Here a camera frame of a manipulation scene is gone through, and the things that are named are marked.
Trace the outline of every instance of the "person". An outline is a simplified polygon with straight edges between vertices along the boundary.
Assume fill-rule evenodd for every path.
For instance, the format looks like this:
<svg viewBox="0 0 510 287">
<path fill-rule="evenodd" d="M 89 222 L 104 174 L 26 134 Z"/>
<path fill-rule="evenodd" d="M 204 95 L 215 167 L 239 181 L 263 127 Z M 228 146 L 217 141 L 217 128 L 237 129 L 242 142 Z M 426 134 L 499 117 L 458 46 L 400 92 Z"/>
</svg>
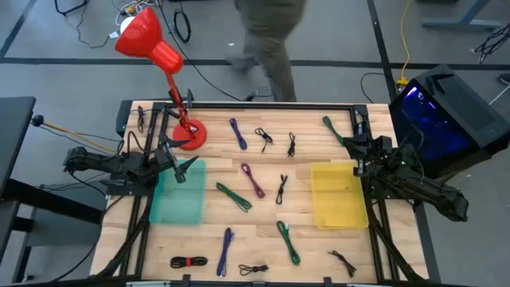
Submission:
<svg viewBox="0 0 510 287">
<path fill-rule="evenodd" d="M 299 23 L 306 0 L 234 0 L 245 27 L 241 56 L 227 57 L 239 71 L 260 64 L 275 101 L 295 102 L 296 92 L 285 39 Z"/>
<path fill-rule="evenodd" d="M 505 85 L 510 85 L 510 73 L 501 74 L 500 81 L 502 81 Z"/>
</svg>

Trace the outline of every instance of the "lamp shade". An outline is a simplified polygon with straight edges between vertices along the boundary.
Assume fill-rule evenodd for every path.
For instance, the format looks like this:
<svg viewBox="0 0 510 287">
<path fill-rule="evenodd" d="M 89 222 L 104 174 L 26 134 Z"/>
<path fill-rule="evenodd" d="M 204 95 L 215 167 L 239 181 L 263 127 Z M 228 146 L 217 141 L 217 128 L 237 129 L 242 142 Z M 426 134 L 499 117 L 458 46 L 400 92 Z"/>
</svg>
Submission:
<svg viewBox="0 0 510 287">
<path fill-rule="evenodd" d="M 152 8 L 144 9 L 129 21 L 115 45 L 116 51 L 129 57 L 146 57 L 169 74 L 182 68 L 182 57 L 163 40 L 158 17 Z"/>
</svg>

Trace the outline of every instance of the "green cable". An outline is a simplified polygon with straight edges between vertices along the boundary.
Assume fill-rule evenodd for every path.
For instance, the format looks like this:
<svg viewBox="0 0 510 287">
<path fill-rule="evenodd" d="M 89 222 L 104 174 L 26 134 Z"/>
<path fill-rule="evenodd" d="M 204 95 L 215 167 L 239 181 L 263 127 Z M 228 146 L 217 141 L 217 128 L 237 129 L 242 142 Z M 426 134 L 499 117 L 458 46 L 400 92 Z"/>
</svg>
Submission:
<svg viewBox="0 0 510 287">
<path fill-rule="evenodd" d="M 332 120 L 329 118 L 329 116 L 323 116 L 322 122 L 326 125 L 326 127 L 329 128 L 330 131 L 333 132 L 333 134 L 335 135 L 336 139 L 338 140 L 338 142 L 343 147 L 343 137 L 338 132 L 335 131 L 335 128 L 333 128 Z"/>
<path fill-rule="evenodd" d="M 294 265 L 299 265 L 301 263 L 301 258 L 300 258 L 300 255 L 297 253 L 297 251 L 292 246 L 292 243 L 290 242 L 290 237 L 288 236 L 288 224 L 279 220 L 277 222 L 277 227 L 278 227 L 278 231 L 280 231 L 281 236 L 285 240 L 285 244 L 287 244 L 288 255 L 290 255 L 290 259 L 292 260 L 292 263 L 294 263 Z"/>
<path fill-rule="evenodd" d="M 239 195 L 236 195 L 235 192 L 231 191 L 228 187 L 224 186 L 223 184 L 216 183 L 216 188 L 219 191 L 223 191 L 226 195 L 228 195 L 244 212 L 248 212 L 248 210 L 252 208 L 252 204 L 249 203 L 248 200 L 242 198 Z"/>
</svg>

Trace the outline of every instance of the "wooden tabletop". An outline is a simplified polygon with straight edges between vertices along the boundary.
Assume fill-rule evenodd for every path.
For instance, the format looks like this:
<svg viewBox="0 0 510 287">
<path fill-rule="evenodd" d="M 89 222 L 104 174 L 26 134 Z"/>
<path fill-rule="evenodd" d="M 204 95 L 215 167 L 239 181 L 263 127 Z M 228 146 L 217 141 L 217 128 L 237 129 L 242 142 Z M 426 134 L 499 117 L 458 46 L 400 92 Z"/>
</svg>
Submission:
<svg viewBox="0 0 510 287">
<path fill-rule="evenodd" d="M 134 101 L 131 109 L 141 106 L 152 108 L 152 101 Z M 367 106 L 373 137 L 389 136 L 396 143 L 390 113 L 385 104 Z M 206 143 L 195 151 L 175 149 L 181 159 L 199 155 L 206 162 L 206 191 L 202 224 L 198 226 L 168 226 L 151 224 L 147 252 L 143 266 L 143 279 L 181 280 L 190 274 L 191 280 L 200 281 L 285 281 L 322 282 L 331 277 L 333 282 L 374 283 L 375 269 L 371 253 L 368 229 L 320 230 L 313 218 L 310 166 L 315 162 L 351 161 L 347 150 L 322 123 L 329 116 L 337 132 L 352 136 L 351 118 L 347 111 L 302 109 L 238 109 L 238 108 L 192 108 L 190 118 L 201 120 L 207 129 Z M 239 148 L 230 127 L 229 119 L 237 120 L 248 149 Z M 146 126 L 150 113 L 145 117 Z M 145 135 L 137 129 L 138 114 L 133 112 L 127 122 L 126 135 L 133 131 L 145 143 Z M 153 147 L 161 124 L 158 118 Z M 178 121 L 171 119 L 167 134 Z M 264 140 L 254 133 L 256 128 L 271 135 L 274 144 L 264 153 Z M 296 136 L 296 156 L 287 157 L 290 144 L 288 133 Z M 253 177 L 266 193 L 259 199 L 253 192 L 248 177 L 242 173 L 240 164 L 250 165 Z M 275 204 L 280 186 L 280 174 L 288 175 L 285 184 L 284 203 Z M 215 188 L 221 182 L 253 204 L 243 213 L 223 193 Z M 131 214 L 133 198 L 126 197 L 105 216 L 100 240 L 94 254 L 91 273 L 101 271 L 124 242 Z M 414 212 L 406 201 L 388 200 L 388 216 L 394 243 L 404 258 L 423 277 L 427 276 L 422 245 L 418 235 Z M 292 244 L 301 257 L 301 264 L 294 266 L 287 247 L 280 236 L 276 221 L 290 225 Z M 235 233 L 227 256 L 227 275 L 220 279 L 216 268 L 222 251 L 225 229 Z M 389 274 L 386 252 L 380 243 L 385 274 Z M 134 271 L 138 242 L 131 252 L 129 272 Z M 336 250 L 356 267 L 353 278 L 343 264 L 327 254 Z M 172 269 L 170 259 L 174 256 L 205 256 L 209 259 L 203 267 Z M 265 273 L 239 274 L 238 265 L 268 265 Z"/>
</svg>

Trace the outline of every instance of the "red desk lamp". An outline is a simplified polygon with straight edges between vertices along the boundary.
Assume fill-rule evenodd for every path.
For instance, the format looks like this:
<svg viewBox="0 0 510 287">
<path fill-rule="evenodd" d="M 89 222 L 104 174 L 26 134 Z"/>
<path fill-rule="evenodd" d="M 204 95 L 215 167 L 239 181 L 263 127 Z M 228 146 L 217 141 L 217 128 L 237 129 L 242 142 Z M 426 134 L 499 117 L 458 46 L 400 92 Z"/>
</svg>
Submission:
<svg viewBox="0 0 510 287">
<path fill-rule="evenodd" d="M 206 142 L 206 127 L 199 120 L 188 119 L 188 111 L 172 77 L 182 68 L 182 57 L 163 40 L 159 20 L 152 8 L 148 7 L 136 17 L 124 20 L 121 32 L 115 50 L 129 57 L 146 57 L 167 76 L 172 100 L 179 110 L 179 125 L 174 129 L 173 140 L 189 140 L 181 146 L 183 150 L 201 147 Z"/>
</svg>

